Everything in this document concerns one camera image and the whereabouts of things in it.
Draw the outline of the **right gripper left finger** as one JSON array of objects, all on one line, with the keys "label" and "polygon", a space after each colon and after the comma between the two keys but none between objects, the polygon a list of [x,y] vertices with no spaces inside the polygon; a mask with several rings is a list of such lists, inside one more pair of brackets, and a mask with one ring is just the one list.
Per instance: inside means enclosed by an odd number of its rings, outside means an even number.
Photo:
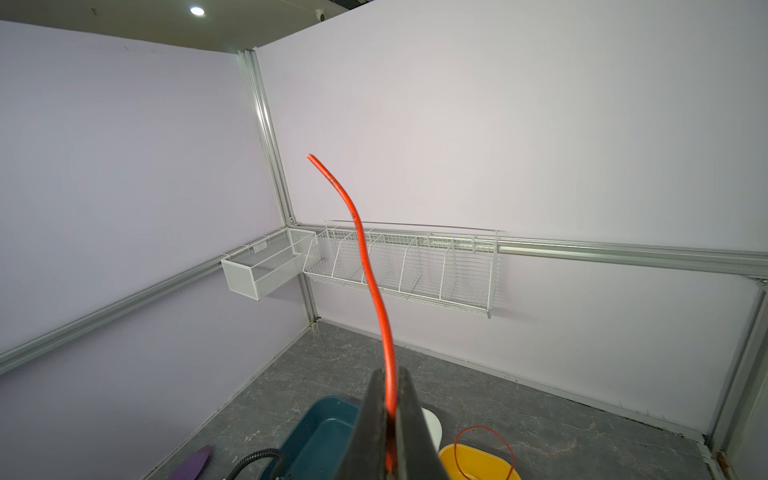
[{"label": "right gripper left finger", "polygon": [[385,387],[384,370],[375,370],[370,377],[351,440],[336,470],[335,479],[382,480],[389,476],[389,417]]}]

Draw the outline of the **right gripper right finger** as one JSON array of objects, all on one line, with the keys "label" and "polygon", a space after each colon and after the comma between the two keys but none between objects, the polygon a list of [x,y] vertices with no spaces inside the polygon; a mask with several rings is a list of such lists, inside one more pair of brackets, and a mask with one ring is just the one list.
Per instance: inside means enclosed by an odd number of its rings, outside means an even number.
[{"label": "right gripper right finger", "polygon": [[395,435],[398,479],[449,478],[434,448],[412,376],[404,367],[398,370]]}]

